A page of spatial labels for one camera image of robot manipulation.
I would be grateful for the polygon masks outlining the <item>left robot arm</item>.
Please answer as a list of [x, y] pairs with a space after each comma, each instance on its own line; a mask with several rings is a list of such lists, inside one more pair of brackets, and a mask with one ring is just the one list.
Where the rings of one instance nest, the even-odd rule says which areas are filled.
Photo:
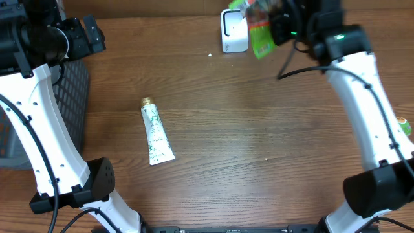
[[145, 232], [141, 215], [116, 191], [109, 159], [82, 159], [53, 93], [51, 67], [104, 50], [104, 34], [91, 15], [66, 18], [56, 1], [1, 2], [1, 107], [35, 174], [31, 210], [56, 215], [71, 206], [107, 231]]

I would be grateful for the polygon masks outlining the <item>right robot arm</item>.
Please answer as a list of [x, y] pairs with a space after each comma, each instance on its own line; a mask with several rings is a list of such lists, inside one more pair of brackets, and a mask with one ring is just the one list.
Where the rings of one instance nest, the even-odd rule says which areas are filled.
[[344, 180], [344, 203], [316, 232], [363, 232], [413, 201], [413, 143], [382, 87], [367, 34], [345, 24], [344, 14], [339, 1], [280, 1], [269, 13], [277, 45], [307, 46], [340, 97], [361, 151], [363, 172]]

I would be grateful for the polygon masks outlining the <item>white tube with gold cap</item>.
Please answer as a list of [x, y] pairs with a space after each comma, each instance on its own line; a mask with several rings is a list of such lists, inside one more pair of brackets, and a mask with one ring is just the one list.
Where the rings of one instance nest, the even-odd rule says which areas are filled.
[[150, 97], [143, 98], [141, 99], [141, 105], [140, 110], [146, 129], [149, 150], [149, 164], [154, 166], [174, 160], [175, 155], [153, 99]]

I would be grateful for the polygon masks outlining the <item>green instant noodle cup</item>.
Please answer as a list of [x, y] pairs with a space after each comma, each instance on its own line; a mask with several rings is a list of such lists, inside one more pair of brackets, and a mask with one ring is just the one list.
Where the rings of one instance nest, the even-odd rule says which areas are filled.
[[403, 132], [407, 136], [411, 135], [412, 128], [411, 128], [409, 122], [405, 118], [400, 117], [400, 116], [397, 117], [397, 120], [398, 120], [398, 123], [399, 123], [400, 127], [402, 128]]

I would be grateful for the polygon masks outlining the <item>green snack bag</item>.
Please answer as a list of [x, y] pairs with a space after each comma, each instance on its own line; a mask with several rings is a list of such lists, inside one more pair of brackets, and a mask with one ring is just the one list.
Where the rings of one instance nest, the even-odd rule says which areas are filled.
[[276, 45], [270, 31], [270, 13], [279, 6], [279, 0], [234, 0], [228, 6], [240, 10], [246, 18], [252, 50], [257, 59], [271, 53]]

